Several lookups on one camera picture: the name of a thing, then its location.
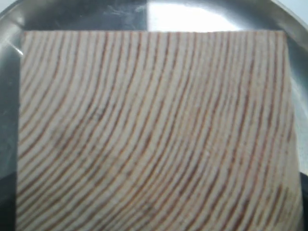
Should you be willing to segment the light wooden block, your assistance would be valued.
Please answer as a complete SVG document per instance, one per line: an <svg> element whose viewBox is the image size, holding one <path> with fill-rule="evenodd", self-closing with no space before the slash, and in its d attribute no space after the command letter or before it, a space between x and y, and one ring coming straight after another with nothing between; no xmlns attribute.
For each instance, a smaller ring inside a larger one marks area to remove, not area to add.
<svg viewBox="0 0 308 231"><path fill-rule="evenodd" d="M301 231L281 31L27 31L18 231Z"/></svg>

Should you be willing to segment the round stainless steel plate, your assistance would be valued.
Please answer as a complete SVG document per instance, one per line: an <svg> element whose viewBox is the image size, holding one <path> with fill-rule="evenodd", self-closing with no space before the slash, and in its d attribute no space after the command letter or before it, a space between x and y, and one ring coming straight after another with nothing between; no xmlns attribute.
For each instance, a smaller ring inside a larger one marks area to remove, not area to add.
<svg viewBox="0 0 308 231"><path fill-rule="evenodd" d="M20 39L25 30L219 31L288 36L303 208L308 207L308 25L280 0L10 0L0 10L0 228L15 230Z"/></svg>

